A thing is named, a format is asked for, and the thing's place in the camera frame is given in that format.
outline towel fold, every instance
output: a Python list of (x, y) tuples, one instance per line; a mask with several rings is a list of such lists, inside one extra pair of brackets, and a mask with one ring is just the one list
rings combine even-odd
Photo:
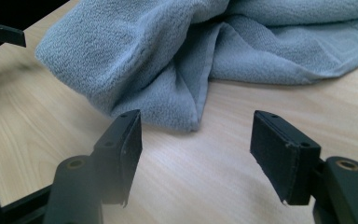
[(358, 1), (80, 0), (35, 56), (108, 116), (196, 131), (208, 78), (310, 84), (358, 67)]

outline gray towel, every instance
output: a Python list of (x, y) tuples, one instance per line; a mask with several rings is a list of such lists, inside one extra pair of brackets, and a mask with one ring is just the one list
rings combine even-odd
[(108, 116), (196, 131), (208, 78), (310, 84), (358, 67), (358, 0), (80, 0), (35, 55)]

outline screw hole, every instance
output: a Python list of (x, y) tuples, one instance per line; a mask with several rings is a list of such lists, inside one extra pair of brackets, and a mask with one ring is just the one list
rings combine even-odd
[(306, 142), (303, 142), (303, 143), (301, 143), (301, 146), (302, 146), (302, 147), (310, 147), (310, 144), (309, 144), (309, 143), (306, 143)]
[(336, 161), (336, 164), (345, 170), (358, 171), (358, 165), (351, 161)]
[(84, 161), (83, 160), (74, 160), (74, 161), (70, 161), (66, 167), (68, 167), (68, 169), (74, 170), (77, 168), (80, 168), (84, 165)]

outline wood grain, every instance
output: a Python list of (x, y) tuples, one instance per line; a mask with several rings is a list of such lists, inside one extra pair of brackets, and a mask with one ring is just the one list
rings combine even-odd
[[(71, 1), (26, 31), (26, 49), (0, 47), (0, 201), (49, 185), (64, 159), (90, 154), (112, 120), (34, 58)], [(287, 119), (323, 147), (322, 158), (358, 161), (358, 69), (311, 86), (213, 80), (200, 130), (143, 126), (144, 152), (128, 206), (105, 223), (313, 223), (309, 206), (280, 203), (249, 152), (253, 113)]]

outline table surface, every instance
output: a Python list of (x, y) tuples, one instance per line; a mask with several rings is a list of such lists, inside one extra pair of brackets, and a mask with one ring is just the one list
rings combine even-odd
[[(26, 49), (0, 47), (0, 201), (51, 184), (57, 165), (89, 155), (112, 120), (34, 58), (46, 30), (76, 1), (25, 31)], [(280, 115), (323, 147), (358, 161), (358, 69), (309, 86), (213, 80), (196, 133), (143, 125), (129, 204), (105, 223), (313, 223), (308, 206), (281, 204), (249, 152), (253, 114)]]

